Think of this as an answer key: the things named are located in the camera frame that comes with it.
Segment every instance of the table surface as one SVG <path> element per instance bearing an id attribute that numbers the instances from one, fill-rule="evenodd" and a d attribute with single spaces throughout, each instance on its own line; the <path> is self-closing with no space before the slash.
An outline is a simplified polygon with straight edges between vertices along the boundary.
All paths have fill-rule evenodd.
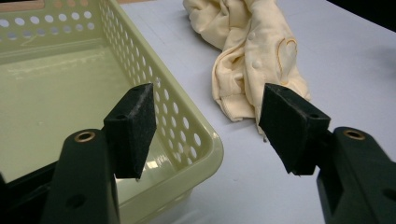
<path id="1" fill-rule="evenodd" d="M 279 0 L 299 43 L 312 104 L 339 126 L 371 134 L 396 161 L 396 33 L 325 0 Z M 151 223 L 324 223 L 316 178 L 288 175 L 254 120 L 230 122 L 211 96 L 220 54 L 190 25 L 182 0 L 121 5 L 224 145 L 219 170 Z"/>

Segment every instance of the perforated basket wall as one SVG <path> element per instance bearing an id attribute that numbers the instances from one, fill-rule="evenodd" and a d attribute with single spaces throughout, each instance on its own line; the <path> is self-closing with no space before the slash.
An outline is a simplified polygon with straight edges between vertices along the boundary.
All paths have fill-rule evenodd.
<path id="1" fill-rule="evenodd" d="M 125 184 L 141 189 L 121 200 L 122 223 L 145 221 L 213 175 L 222 161 L 222 144 L 116 1 L 55 0 L 46 1 L 42 9 L 0 13 L 0 64 L 40 57 L 51 64 L 52 55 L 89 48 L 111 48 L 117 67 L 131 87 L 155 84 L 155 139 L 159 143 L 150 150 L 160 147 L 175 172 L 152 185 L 142 184 L 143 189 L 138 185 L 145 181 L 145 173 L 139 182 L 128 180 L 135 183 Z"/>

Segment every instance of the plastic basket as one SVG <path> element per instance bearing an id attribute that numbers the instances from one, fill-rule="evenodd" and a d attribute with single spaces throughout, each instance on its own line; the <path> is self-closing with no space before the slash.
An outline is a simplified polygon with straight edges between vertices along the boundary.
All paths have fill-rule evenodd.
<path id="1" fill-rule="evenodd" d="M 154 83 L 157 132 L 140 180 L 118 181 L 122 223 L 190 195 L 222 143 L 114 0 L 54 0 L 0 13 L 0 171 L 11 181 L 58 160 L 64 139 L 103 127 L 132 86 Z"/>

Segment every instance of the towel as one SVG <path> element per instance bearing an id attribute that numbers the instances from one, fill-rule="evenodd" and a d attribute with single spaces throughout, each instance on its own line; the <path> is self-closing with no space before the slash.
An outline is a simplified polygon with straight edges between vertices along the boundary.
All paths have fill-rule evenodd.
<path id="1" fill-rule="evenodd" d="M 263 134 L 265 83 L 310 100 L 297 69 L 297 41 L 276 0 L 183 0 L 183 6 L 192 29 L 222 50 L 212 70 L 212 95 L 231 121 L 256 119 Z"/>

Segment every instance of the crumpled fabric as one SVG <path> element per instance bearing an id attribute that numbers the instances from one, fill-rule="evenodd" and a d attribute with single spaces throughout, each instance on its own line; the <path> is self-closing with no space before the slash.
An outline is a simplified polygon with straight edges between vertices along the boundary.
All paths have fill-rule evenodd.
<path id="1" fill-rule="evenodd" d="M 192 29 L 222 50 L 212 70 L 212 95 L 232 121 L 262 112 L 265 83 L 310 100 L 297 65 L 297 41 L 276 0 L 183 0 Z"/>

